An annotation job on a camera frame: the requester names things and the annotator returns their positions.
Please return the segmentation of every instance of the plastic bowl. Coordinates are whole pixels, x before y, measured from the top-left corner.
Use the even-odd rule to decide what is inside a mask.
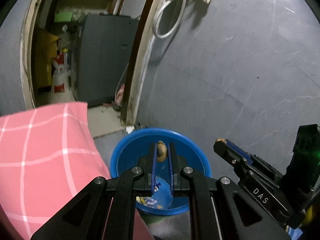
[[[158,141],[163,141],[166,145],[174,142],[177,155],[185,157],[188,166],[211,177],[208,159],[194,142],[179,133],[160,128],[145,128],[124,137],[114,149],[111,157],[111,177],[118,177],[122,172],[136,166],[139,157],[148,154],[150,144]],[[177,215],[189,210],[187,197],[173,198],[170,194],[168,160],[157,163],[156,183],[161,184],[159,190],[152,196],[156,204],[146,205],[136,202],[138,209],[163,216]]]

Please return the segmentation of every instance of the clutter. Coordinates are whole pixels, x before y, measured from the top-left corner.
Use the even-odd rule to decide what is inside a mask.
[[[133,126],[133,125],[127,126],[127,127],[125,128],[125,130],[127,131],[128,134],[130,134],[130,133],[132,133],[132,132],[134,131],[134,126]]]
[[[82,22],[85,18],[85,14],[80,10],[75,10],[72,15],[72,20],[74,22]]]
[[[54,16],[55,23],[71,22],[73,12],[58,12]]]
[[[156,183],[155,192],[159,191],[160,186],[161,186],[160,182]],[[156,205],[158,201],[151,197],[137,197],[137,202],[149,208],[163,209],[163,206],[159,204]]]
[[[111,103],[103,103],[102,106],[104,106],[105,108],[108,108],[108,107],[112,106],[112,104]]]
[[[67,48],[64,48],[63,49],[63,63],[64,63],[64,67],[67,71],[68,76],[70,76],[71,75],[71,68],[68,63],[68,53],[69,53],[69,50]]]
[[[52,76],[51,92],[58,93],[69,90],[69,79],[65,72],[55,70]]]
[[[60,40],[58,41],[58,50],[63,50],[64,48],[71,48],[71,34],[68,32],[68,25],[62,27],[62,33],[59,35]]]
[[[123,92],[124,92],[124,84],[121,85],[121,87],[116,95],[116,98],[115,98],[115,103],[117,106],[121,106]]]
[[[35,42],[35,81],[37,89],[51,86],[51,59],[57,56],[57,41],[59,37],[36,29]]]

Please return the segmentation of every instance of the tile floor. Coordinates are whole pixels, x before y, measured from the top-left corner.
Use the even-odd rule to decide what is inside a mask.
[[[109,170],[113,150],[117,146],[118,142],[120,142],[127,135],[128,132],[126,130],[120,130],[94,139],[96,148]]]
[[[72,101],[75,101],[75,99],[71,90],[62,93],[47,92],[36,97],[37,106]],[[126,128],[120,120],[120,112],[116,112],[111,106],[90,107],[88,109],[88,125],[93,138],[125,130]]]
[[[120,112],[113,110],[112,106],[89,108],[88,125],[93,138],[115,131],[125,130],[125,125],[120,120]]]

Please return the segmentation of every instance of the hanging cable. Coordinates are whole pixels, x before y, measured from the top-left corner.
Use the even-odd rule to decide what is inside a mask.
[[[170,31],[168,31],[166,34],[159,34],[158,33],[158,27],[159,27],[159,19],[161,18],[162,16],[162,13],[164,11],[165,8],[167,8],[167,6],[172,2],[172,0],[169,0],[169,1],[166,1],[164,3],[164,5],[160,8],[160,10],[156,13],[155,17],[154,17],[154,20],[153,20],[153,26],[152,26],[152,32],[153,34],[160,38],[160,39],[165,39],[166,37],[168,37],[169,35],[171,35],[172,33],[174,33],[179,24],[181,23],[181,20],[182,20],[182,16],[183,16],[183,13],[184,13],[184,10],[186,8],[186,3],[187,3],[187,0],[182,0],[182,6],[181,6],[181,11],[180,11],[180,14],[179,14],[179,17],[177,19],[177,22],[176,24],[172,27],[172,29]]]

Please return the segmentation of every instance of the pink cloth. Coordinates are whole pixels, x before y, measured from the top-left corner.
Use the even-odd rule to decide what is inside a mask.
[[[0,118],[0,204],[24,239],[96,176],[110,178],[88,129],[86,103]],[[137,211],[134,239],[153,239]]]

